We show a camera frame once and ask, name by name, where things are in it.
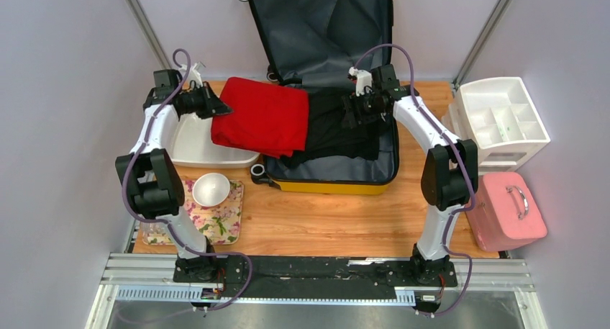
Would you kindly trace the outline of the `black garment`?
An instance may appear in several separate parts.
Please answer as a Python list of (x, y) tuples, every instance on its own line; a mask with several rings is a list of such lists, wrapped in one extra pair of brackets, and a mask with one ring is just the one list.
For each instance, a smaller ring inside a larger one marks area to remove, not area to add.
[(309, 125), (306, 146), (292, 156), (282, 156), (280, 161), (288, 168), (296, 168), (310, 160), (346, 156), (374, 161), (379, 154), (379, 126), (360, 125), (354, 129), (343, 127), (345, 89), (324, 89), (309, 94)]

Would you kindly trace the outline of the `white rectangular basin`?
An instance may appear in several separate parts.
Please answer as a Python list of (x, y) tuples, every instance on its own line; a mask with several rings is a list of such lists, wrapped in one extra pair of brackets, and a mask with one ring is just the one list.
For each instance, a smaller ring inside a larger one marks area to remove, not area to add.
[(180, 118), (168, 148), (174, 164), (190, 168), (249, 168), (257, 161), (259, 153), (214, 144), (211, 123), (212, 118), (202, 120), (195, 114)]

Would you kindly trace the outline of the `red garment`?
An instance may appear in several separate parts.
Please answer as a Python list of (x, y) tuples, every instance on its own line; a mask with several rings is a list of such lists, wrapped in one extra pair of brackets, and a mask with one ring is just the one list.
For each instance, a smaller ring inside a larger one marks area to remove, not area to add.
[(220, 99), (233, 112), (213, 118), (214, 144), (274, 158), (305, 150), (309, 127), (306, 91), (231, 77)]

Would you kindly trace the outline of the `yellow cartoon hard-shell suitcase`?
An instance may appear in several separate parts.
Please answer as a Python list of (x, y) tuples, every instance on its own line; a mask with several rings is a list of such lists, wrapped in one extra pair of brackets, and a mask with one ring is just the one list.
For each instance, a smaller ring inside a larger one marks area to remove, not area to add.
[[(345, 89), (351, 66), (373, 70), (391, 62), (393, 0), (240, 0), (248, 3), (269, 65), (267, 76), (310, 93)], [(392, 117), (378, 120), (374, 161), (330, 156), (288, 168), (266, 156), (252, 181), (282, 191), (377, 195), (399, 171), (399, 133)]]

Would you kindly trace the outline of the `pink jewelry box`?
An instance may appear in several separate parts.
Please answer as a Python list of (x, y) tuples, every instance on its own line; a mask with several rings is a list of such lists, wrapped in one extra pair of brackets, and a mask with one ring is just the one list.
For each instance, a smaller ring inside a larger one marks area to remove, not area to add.
[(525, 180), (516, 172), (478, 177), (468, 222), (480, 249), (510, 251), (547, 236), (548, 230)]

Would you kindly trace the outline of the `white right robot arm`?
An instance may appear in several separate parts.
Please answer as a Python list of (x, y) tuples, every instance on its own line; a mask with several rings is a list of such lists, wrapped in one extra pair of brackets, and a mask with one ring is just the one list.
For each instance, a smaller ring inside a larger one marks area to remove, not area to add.
[(425, 152), (420, 186), (428, 204), (424, 231), (410, 258), (412, 279), (430, 284), (447, 268), (454, 218), (474, 197), (478, 185), (478, 148), (450, 132), (412, 86), (402, 86), (393, 66), (371, 71), (355, 67), (347, 77), (353, 94), (344, 96), (342, 126), (356, 128), (387, 117), (402, 124)]

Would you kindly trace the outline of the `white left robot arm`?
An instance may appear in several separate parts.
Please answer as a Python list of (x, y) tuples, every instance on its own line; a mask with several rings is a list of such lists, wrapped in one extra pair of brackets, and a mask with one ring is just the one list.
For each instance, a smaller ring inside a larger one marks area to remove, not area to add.
[(115, 160), (122, 199), (136, 220), (157, 224), (177, 249), (173, 280), (195, 283), (217, 280), (220, 264), (209, 239), (189, 217), (185, 190), (168, 152), (179, 120), (195, 114), (206, 120), (231, 109), (188, 66), (153, 74), (143, 111), (145, 120), (135, 146)]

